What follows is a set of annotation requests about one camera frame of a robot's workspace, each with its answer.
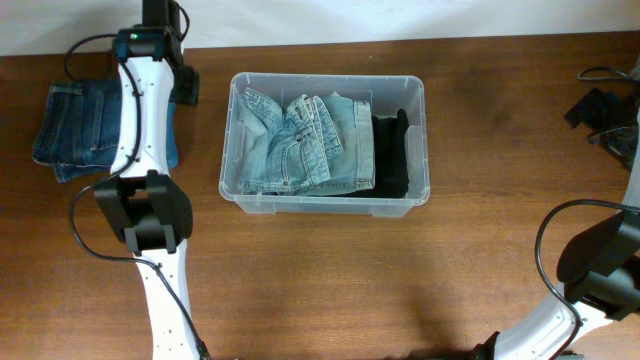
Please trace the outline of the dark blue jeans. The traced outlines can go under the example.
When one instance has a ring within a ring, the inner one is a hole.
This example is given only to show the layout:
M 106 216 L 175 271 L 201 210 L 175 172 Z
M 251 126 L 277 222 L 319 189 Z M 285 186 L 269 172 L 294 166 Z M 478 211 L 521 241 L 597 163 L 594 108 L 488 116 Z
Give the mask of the dark blue jeans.
M 32 157 L 60 183 L 108 171 L 120 138 L 121 84 L 117 78 L 54 82 Z

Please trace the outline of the clear plastic storage bin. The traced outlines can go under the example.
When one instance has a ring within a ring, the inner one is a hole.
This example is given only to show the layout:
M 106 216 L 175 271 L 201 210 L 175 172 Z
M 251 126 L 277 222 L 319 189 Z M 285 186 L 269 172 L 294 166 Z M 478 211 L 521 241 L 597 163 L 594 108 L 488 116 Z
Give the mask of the clear plastic storage bin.
M 239 123 L 240 93 L 250 87 L 284 106 L 296 97 L 326 96 L 334 92 L 366 100 L 372 113 L 390 117 L 399 109 L 408 115 L 405 135 L 408 192 L 401 199 L 300 197 L 243 193 L 238 188 L 242 161 L 249 149 L 249 135 Z M 248 214 L 337 213 L 369 214 L 373 217 L 402 217 L 427 202 L 431 193 L 427 146 L 425 89 L 415 76 L 328 75 L 241 72 L 230 85 L 224 148 L 219 180 L 221 196 Z

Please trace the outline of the light blue jeans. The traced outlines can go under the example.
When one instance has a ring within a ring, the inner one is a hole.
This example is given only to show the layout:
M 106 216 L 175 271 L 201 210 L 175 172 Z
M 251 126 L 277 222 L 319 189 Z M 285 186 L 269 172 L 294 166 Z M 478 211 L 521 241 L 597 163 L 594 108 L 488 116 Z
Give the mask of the light blue jeans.
M 240 191 L 334 196 L 375 186 L 368 101 L 334 92 L 323 97 L 302 94 L 281 106 L 246 88 L 237 108 L 246 131 Z

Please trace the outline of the black garment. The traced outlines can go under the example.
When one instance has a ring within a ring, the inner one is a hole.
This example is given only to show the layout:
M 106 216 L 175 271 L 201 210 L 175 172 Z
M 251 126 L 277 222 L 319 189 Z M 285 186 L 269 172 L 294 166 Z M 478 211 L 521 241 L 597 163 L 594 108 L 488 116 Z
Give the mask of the black garment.
M 375 185 L 348 197 L 403 198 L 409 190 L 405 135 L 409 128 L 408 115 L 399 109 L 395 117 L 372 117 L 374 134 Z

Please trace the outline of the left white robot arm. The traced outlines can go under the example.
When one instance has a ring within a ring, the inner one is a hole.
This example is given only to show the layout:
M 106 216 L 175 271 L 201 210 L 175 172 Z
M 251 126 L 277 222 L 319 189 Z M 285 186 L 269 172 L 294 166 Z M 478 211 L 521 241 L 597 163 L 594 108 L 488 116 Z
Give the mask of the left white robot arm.
M 169 26 L 140 26 L 119 31 L 113 50 L 122 91 L 119 142 L 95 199 L 139 270 L 153 359 L 206 359 L 186 277 L 192 207 L 170 177 L 167 154 L 169 100 L 183 64 L 180 41 Z

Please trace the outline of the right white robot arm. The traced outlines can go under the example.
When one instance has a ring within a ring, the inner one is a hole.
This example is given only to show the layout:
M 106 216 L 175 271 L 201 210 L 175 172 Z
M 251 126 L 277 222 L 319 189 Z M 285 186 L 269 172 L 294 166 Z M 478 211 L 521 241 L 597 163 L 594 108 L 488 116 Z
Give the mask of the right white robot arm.
M 571 127 L 590 129 L 587 140 L 607 150 L 631 175 L 622 202 L 579 199 L 552 209 L 535 240 L 534 260 L 549 291 L 514 327 L 475 346 L 472 359 L 567 359 L 567 348 L 587 333 L 639 311 L 639 70 L 625 73 L 597 66 L 577 76 L 582 82 L 631 85 L 624 98 L 593 88 L 565 115 Z M 552 284 L 542 259 L 542 239 L 551 220 L 571 207 L 613 210 L 613 216 L 574 236 L 563 250 Z

